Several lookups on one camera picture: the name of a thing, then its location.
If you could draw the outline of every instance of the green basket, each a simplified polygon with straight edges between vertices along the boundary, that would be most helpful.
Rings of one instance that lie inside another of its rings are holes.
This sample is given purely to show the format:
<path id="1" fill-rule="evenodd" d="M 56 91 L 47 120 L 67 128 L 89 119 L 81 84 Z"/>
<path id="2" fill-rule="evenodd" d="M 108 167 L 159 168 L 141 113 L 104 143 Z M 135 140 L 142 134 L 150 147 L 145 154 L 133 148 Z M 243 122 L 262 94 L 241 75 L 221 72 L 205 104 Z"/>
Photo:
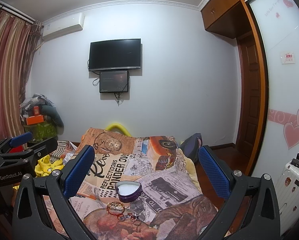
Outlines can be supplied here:
<path id="1" fill-rule="evenodd" d="M 56 126 L 51 122 L 40 122 L 32 125 L 24 125 L 25 132 L 31 132 L 33 139 L 30 143 L 39 143 L 50 137 L 57 136 Z"/>

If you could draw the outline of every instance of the white air conditioner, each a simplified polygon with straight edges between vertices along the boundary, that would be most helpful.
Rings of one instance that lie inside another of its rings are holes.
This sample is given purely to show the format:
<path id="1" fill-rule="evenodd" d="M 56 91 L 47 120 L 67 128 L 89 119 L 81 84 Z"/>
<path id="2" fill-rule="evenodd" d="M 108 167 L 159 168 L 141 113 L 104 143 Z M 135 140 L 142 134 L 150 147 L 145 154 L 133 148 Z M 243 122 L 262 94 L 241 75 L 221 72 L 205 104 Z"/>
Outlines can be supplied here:
<path id="1" fill-rule="evenodd" d="M 49 41 L 66 34 L 83 30 L 85 16 L 83 13 L 77 13 L 66 16 L 44 26 L 43 40 Z"/>

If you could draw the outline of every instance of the white suitcase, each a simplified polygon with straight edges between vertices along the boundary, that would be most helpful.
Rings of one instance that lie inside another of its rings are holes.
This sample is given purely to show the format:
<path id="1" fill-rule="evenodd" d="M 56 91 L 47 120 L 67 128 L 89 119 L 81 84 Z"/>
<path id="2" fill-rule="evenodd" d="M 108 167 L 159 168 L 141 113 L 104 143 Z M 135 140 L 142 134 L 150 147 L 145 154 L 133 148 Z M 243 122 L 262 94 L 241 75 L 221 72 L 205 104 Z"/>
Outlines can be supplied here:
<path id="1" fill-rule="evenodd" d="M 287 163 L 275 186 L 281 235 L 292 227 L 299 218 L 299 168 Z"/>

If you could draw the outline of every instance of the newspaper print blanket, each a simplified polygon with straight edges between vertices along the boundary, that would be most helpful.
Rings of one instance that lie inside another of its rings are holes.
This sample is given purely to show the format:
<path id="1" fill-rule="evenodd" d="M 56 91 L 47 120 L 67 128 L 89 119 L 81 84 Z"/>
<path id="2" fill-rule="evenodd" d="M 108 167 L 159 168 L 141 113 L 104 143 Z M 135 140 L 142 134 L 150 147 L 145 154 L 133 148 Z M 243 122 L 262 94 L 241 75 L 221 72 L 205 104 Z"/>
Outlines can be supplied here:
<path id="1" fill-rule="evenodd" d="M 73 158 L 86 144 L 95 149 L 95 161 L 70 202 L 98 240 L 196 239 L 216 215 L 192 183 L 174 137 L 134 138 L 90 128 Z M 124 213 L 139 214 L 140 225 L 107 214 L 107 203 L 119 201 L 115 183 L 121 180 L 142 184 L 143 193 L 125 204 Z M 46 205 L 57 231 L 66 235 L 47 198 Z"/>

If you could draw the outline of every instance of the curtain rod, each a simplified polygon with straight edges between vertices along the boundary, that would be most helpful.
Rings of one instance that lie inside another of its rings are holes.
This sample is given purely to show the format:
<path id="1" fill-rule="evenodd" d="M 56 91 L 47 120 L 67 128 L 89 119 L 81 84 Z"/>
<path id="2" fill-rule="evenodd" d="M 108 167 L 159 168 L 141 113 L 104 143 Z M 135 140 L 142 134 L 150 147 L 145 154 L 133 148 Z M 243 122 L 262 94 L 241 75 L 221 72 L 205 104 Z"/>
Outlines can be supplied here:
<path id="1" fill-rule="evenodd" d="M 11 14 L 23 19 L 24 21 L 27 21 L 30 24 L 34 23 L 34 19 L 24 13 L 22 13 L 21 11 L 15 9 L 14 7 L 0 1 L 0 9 L 4 9 L 5 11 L 10 12 Z"/>

